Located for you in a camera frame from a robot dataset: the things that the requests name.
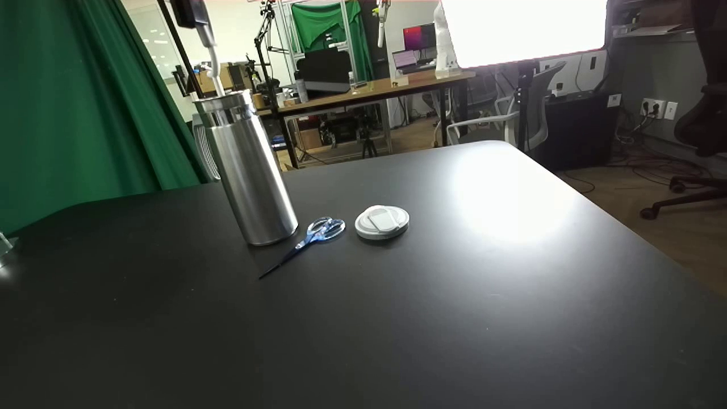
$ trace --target scissors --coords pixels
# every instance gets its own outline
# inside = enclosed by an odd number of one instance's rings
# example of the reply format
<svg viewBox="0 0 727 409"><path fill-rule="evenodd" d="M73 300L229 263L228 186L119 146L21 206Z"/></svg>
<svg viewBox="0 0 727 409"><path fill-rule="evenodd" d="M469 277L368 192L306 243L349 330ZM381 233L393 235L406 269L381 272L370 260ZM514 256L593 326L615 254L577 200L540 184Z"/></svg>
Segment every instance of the scissors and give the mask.
<svg viewBox="0 0 727 409"><path fill-rule="evenodd" d="M279 261L274 263L270 271L265 271L264 276L260 276L256 280L264 280L269 276L273 276L278 269L282 269L284 263L288 263L292 260L295 260L302 250L306 250L313 243L327 243L336 237L342 237L345 229L345 221L342 219L319 219L313 221L306 233L304 238L295 243L295 247Z"/></svg>

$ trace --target stainless steel thermos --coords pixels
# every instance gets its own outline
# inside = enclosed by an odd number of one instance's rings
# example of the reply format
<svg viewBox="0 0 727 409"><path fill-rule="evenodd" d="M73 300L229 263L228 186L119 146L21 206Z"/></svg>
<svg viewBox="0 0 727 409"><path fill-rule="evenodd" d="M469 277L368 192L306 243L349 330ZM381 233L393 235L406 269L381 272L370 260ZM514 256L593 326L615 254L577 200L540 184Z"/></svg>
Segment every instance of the stainless steel thermos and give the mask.
<svg viewBox="0 0 727 409"><path fill-rule="evenodd" d="M248 243L269 246L292 237L298 219L250 92L198 101L198 112L213 169Z"/></svg>

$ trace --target table surface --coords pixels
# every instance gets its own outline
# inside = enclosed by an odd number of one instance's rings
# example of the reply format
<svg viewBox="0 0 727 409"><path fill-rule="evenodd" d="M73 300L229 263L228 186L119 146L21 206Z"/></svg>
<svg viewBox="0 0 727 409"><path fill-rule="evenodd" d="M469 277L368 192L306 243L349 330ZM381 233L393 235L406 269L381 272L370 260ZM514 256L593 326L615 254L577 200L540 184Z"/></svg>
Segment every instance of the table surface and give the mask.
<svg viewBox="0 0 727 409"><path fill-rule="evenodd" d="M505 144L288 174L410 209L260 283L219 184L83 204L0 276L0 406L727 406L727 302Z"/></svg>
<svg viewBox="0 0 727 409"><path fill-rule="evenodd" d="M445 76L437 76L434 71L426 71L426 74L402 76L402 79L385 77L385 79L365 83L360 89L348 92L348 93L324 95L324 99L317 99L310 102L279 108L279 114L282 116L298 116L298 114L310 114L310 112L320 112L320 109L331 109L331 108L395 99L395 95L405 95L405 93L422 93L422 92L469 83L472 77L476 77L476 74L469 74L469 71L445 74Z"/></svg>

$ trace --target white lid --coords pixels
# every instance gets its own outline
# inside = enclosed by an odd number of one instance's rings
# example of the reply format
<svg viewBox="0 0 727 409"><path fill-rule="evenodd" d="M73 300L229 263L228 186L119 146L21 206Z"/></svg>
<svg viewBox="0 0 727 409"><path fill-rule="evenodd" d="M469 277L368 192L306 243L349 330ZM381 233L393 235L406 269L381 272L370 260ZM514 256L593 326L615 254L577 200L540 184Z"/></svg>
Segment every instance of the white lid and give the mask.
<svg viewBox="0 0 727 409"><path fill-rule="evenodd" d="M410 225L410 213L399 206L372 204L355 221L355 229L365 242L388 242Z"/></svg>

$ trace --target chair wheel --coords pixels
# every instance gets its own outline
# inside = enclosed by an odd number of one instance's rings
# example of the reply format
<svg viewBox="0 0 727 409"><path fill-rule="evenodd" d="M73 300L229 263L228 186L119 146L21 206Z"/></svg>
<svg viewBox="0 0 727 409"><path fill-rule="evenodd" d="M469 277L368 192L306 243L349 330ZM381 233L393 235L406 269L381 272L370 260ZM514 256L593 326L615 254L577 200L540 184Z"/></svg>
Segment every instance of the chair wheel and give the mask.
<svg viewBox="0 0 727 409"><path fill-rule="evenodd" d="M655 206L644 206L640 209L640 219L644 221L655 221L660 216L660 209L655 209Z"/></svg>
<svg viewBox="0 0 727 409"><path fill-rule="evenodd" d="M672 194L683 194L683 192L686 192L686 184L675 178L675 179L668 183L668 188L670 188Z"/></svg>

